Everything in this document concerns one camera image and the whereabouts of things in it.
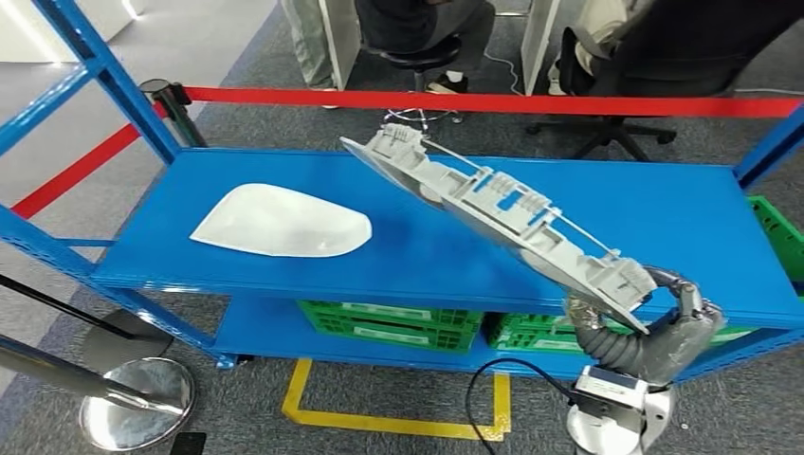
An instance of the power cord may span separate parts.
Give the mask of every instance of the power cord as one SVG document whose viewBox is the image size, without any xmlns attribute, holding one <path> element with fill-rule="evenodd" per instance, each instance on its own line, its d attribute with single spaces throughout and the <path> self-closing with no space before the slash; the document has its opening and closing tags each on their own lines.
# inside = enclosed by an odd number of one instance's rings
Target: power cord
<svg viewBox="0 0 804 455">
<path fill-rule="evenodd" d="M 508 72 L 510 72 L 511 76 L 514 77 L 514 83 L 511 84 L 510 90 L 511 90 L 512 93 L 515 93 L 515 94 L 523 97 L 524 94 L 521 91 L 517 90 L 517 84 L 520 83 L 520 75 L 517 74 L 517 71 L 516 71 L 517 67 L 514 66 L 514 63 L 510 62 L 510 61 L 507 61 L 506 59 L 500 59 L 498 57 L 492 57 L 491 55 L 489 55 L 489 53 L 487 51 L 484 52 L 483 55 L 484 55 L 484 57 L 486 57 L 488 60 L 490 60 L 492 62 L 497 62 L 498 64 L 507 64 L 508 65 Z"/>
<path fill-rule="evenodd" d="M 522 366 L 525 366 L 533 370 L 534 372 L 541 375 L 541 377 L 546 379 L 551 386 L 555 387 L 562 395 L 566 396 L 571 402 L 574 403 L 576 401 L 575 392 L 570 391 L 569 389 L 561 385 L 560 382 L 558 382 L 553 376 L 548 374 L 545 370 L 537 367 L 536 365 L 530 362 L 519 360 L 518 358 L 498 358 L 496 360 L 492 360 L 486 363 L 485 365 L 480 367 L 480 369 L 478 369 L 477 372 L 475 372 L 475 374 L 472 376 L 472 380 L 469 381 L 469 387 L 466 389 L 466 398 L 464 404 L 466 406 L 466 418 L 469 420 L 469 424 L 472 425 L 472 429 L 475 430 L 475 434 L 477 434 L 478 439 L 480 439 L 481 444 L 483 444 L 483 447 L 485 447 L 489 455 L 496 455 L 496 452 L 494 451 L 494 447 L 492 447 L 491 444 L 489 444 L 488 441 L 483 437 L 483 434 L 480 432 L 480 429 L 477 427 L 477 423 L 475 423 L 475 419 L 472 416 L 472 400 L 471 400 L 472 390 L 474 390 L 477 378 L 480 377 L 480 375 L 483 374 L 484 371 L 486 371 L 490 367 L 493 367 L 494 365 L 497 365 L 498 363 L 506 363 L 506 362 L 518 363 Z"/>
</svg>

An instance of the white plastic part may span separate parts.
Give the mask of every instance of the white plastic part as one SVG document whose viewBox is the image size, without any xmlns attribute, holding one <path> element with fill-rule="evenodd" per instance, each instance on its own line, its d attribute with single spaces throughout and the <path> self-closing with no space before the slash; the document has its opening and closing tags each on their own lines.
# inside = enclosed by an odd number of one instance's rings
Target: white plastic part
<svg viewBox="0 0 804 455">
<path fill-rule="evenodd" d="M 303 192 L 262 183 L 230 191 L 191 239 L 267 256 L 327 258 L 372 237 L 369 218 Z"/>
<path fill-rule="evenodd" d="M 349 152 L 395 185 L 451 212 L 547 278 L 595 297 L 598 310 L 631 329 L 648 332 L 631 313 L 656 288 L 648 272 L 564 217 L 545 195 L 510 175 L 479 167 L 425 140 L 420 131 L 406 125 L 386 124 L 366 145 L 345 137 L 340 140 Z M 466 175 L 430 161 L 423 143 L 461 159 L 476 172 Z M 552 226 L 556 219 L 600 246 L 605 254 L 600 258 L 585 255 Z"/>
</svg>

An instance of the blue metal shelf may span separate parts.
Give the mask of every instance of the blue metal shelf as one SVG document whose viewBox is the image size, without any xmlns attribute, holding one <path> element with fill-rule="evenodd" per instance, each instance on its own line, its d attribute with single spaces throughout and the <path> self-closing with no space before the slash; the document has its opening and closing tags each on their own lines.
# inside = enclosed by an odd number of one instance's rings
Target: blue metal shelf
<svg viewBox="0 0 804 455">
<path fill-rule="evenodd" d="M 182 148 L 75 1 L 33 3 L 83 66 L 0 127 L 0 155 L 95 78 L 169 168 L 100 265 L 70 246 L 107 242 L 53 238 L 3 206 L 0 240 L 203 351 L 222 368 L 233 367 L 238 354 L 256 354 L 471 371 L 502 355 L 477 342 L 469 355 L 445 355 L 324 338 L 312 327 L 303 330 L 301 314 L 284 311 L 290 308 L 287 299 L 561 311 L 562 292 L 551 283 L 346 154 Z M 802 125 L 804 107 L 780 122 L 736 168 L 478 161 L 554 197 L 571 218 L 626 255 L 684 272 L 723 307 L 733 325 L 763 327 L 702 355 L 682 376 L 688 379 L 804 339 L 804 305 L 795 298 L 743 194 L 804 143 Z M 221 197 L 251 182 L 308 192 L 362 211 L 372 219 L 375 236 L 353 253 L 316 260 L 267 258 L 189 239 Z M 236 298 L 216 339 L 134 288 L 219 292 Z M 667 296 L 660 296 L 637 316 L 655 319 L 670 305 Z M 573 377 L 586 363 L 582 355 L 517 357 L 564 378 Z"/>
<path fill-rule="evenodd" d="M 310 357 L 389 367 L 425 368 L 474 373 L 485 362 L 501 357 L 520 358 L 539 365 L 561 379 L 574 379 L 591 360 L 585 355 L 497 351 L 478 334 L 467 354 L 449 354 L 406 348 L 348 337 L 318 334 L 292 300 L 232 299 L 214 349 L 224 353 L 266 357 Z M 517 364 L 501 364 L 498 372 L 532 374 Z"/>
<path fill-rule="evenodd" d="M 456 160 L 439 157 L 449 165 Z M 605 243 L 683 270 L 731 323 L 804 327 L 804 305 L 724 166 L 511 158 L 478 164 L 550 194 Z M 374 238 L 329 259 L 269 258 L 190 240 L 230 190 L 265 182 L 366 213 Z M 605 196 L 596 197 L 605 186 Z M 563 291 L 351 155 L 206 149 L 179 155 L 92 275 L 108 286 L 556 314 Z M 669 295 L 641 309 L 655 319 Z"/>
</svg>

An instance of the chrome stanchion base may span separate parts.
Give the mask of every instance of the chrome stanchion base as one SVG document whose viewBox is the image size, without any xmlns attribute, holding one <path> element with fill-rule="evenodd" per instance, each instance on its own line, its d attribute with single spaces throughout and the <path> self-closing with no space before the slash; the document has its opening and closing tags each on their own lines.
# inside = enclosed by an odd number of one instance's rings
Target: chrome stanchion base
<svg viewBox="0 0 804 455">
<path fill-rule="evenodd" d="M 190 372 L 167 358 L 142 358 L 103 375 L 142 391 L 161 402 L 178 407 L 181 414 L 127 409 L 101 398 L 84 398 L 80 423 L 94 446 L 112 452 L 143 448 L 170 436 L 187 421 L 195 402 L 195 384 Z"/>
<path fill-rule="evenodd" d="M 131 360 L 159 357 L 174 340 L 125 310 L 115 311 L 103 320 L 137 338 L 118 337 L 97 326 L 89 329 L 83 338 L 83 364 L 96 372 L 108 372 Z"/>
<path fill-rule="evenodd" d="M 427 111 L 424 109 L 411 108 L 401 111 L 388 109 L 388 114 L 385 115 L 385 117 L 382 119 L 382 122 L 388 123 L 389 121 L 397 118 L 413 123 L 420 123 L 422 125 L 422 132 L 425 134 L 425 136 L 427 136 L 430 122 L 440 120 L 441 118 L 449 115 L 452 115 L 452 123 L 461 123 L 464 121 L 464 117 L 456 111 Z"/>
</svg>

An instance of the blue shelf board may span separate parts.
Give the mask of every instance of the blue shelf board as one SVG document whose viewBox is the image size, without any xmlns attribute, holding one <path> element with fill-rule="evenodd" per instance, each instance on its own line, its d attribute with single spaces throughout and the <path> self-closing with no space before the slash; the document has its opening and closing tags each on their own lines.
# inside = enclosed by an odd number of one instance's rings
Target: blue shelf board
<svg viewBox="0 0 804 455">
<path fill-rule="evenodd" d="M 421 348 L 406 348 L 349 337 L 324 335 L 293 300 L 234 298 L 218 328 L 214 348 L 223 353 L 264 357 L 310 357 L 314 360 L 389 367 L 422 368 L 474 373 L 489 360 L 515 357 L 567 380 L 577 378 L 594 361 L 580 354 L 548 354 L 497 351 L 478 334 L 468 354 L 451 354 Z M 517 364 L 500 364 L 493 371 L 533 374 Z"/>
<path fill-rule="evenodd" d="M 463 166 L 448 156 L 433 159 Z M 804 327 L 804 305 L 730 167 L 473 159 L 547 194 L 625 256 L 681 271 L 725 310 L 731 324 Z M 224 195 L 253 182 L 361 211 L 372 220 L 374 237 L 327 259 L 271 258 L 190 240 Z M 563 296 L 506 251 L 351 155 L 282 150 L 195 149 L 180 155 L 93 279 L 113 287 L 542 314 L 560 314 Z M 668 293 L 657 293 L 637 316 L 656 319 L 673 304 Z"/>
</svg>

